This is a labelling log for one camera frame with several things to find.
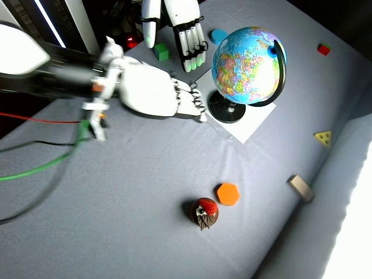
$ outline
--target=chocolate cupcake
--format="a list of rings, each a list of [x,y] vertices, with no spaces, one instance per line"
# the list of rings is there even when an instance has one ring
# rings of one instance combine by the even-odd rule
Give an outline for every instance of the chocolate cupcake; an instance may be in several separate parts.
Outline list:
[[[200,226],[200,229],[210,228],[219,217],[219,208],[214,200],[201,198],[195,201],[190,208],[191,220]]]

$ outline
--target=globe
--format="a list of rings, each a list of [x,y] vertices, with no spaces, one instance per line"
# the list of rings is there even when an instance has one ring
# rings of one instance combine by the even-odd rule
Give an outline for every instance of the globe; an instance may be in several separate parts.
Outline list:
[[[254,104],[268,100],[280,80],[280,61],[274,40],[287,57],[281,41],[260,27],[247,27],[231,33],[214,53],[213,81],[223,97],[234,103]]]

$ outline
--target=globe stand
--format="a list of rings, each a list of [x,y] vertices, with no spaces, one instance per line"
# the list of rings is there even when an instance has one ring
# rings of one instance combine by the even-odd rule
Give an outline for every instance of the globe stand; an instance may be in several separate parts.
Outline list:
[[[245,113],[245,105],[229,101],[218,91],[211,94],[208,108],[212,116],[223,123],[235,123]]]

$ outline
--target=dark background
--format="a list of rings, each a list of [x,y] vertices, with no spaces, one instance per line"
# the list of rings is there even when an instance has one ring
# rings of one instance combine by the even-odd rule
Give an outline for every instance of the dark background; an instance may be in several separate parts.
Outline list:
[[[328,28],[334,34],[342,38],[352,47],[357,49],[365,57],[372,60],[372,1],[369,0],[344,0],[344,1],[319,1],[319,0],[288,0],[297,8]],[[22,6],[27,1],[11,1]],[[105,35],[112,36],[124,50],[134,47],[143,40],[141,28],[141,0],[83,0],[92,28],[99,45],[105,43]],[[166,15],[162,14],[160,25],[167,24]],[[43,30],[38,33],[38,40],[53,43],[50,36],[42,37]],[[128,43],[128,38],[133,38],[134,43]],[[0,93],[0,111],[6,113],[32,116],[40,109],[48,105],[52,99],[41,98],[27,94],[4,94]],[[24,120],[11,119],[0,116],[0,138],[11,132]]]

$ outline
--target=table surface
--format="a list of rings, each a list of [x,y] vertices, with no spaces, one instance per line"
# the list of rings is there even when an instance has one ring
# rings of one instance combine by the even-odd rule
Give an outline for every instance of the table surface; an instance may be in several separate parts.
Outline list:
[[[31,213],[0,228],[0,278],[249,278],[260,265],[299,198],[287,179],[310,182],[326,152],[312,134],[336,136],[371,74],[354,49],[286,1],[207,0],[205,34],[260,26],[277,34],[288,57],[287,83],[277,107],[245,145],[218,124],[153,120],[110,100],[108,141],[76,150],[52,195]],[[206,63],[184,73],[171,28],[159,32],[171,59],[159,63],[139,44],[127,54],[195,81]],[[332,47],[317,52],[319,42]],[[36,116],[76,119],[81,100],[58,100]],[[36,140],[69,142],[75,126],[24,123],[0,149]],[[27,170],[66,151],[32,143],[2,152],[2,176]],[[58,171],[1,183],[0,214],[29,204]],[[200,232],[184,214],[188,202],[214,198],[221,182],[239,187],[233,207]]]

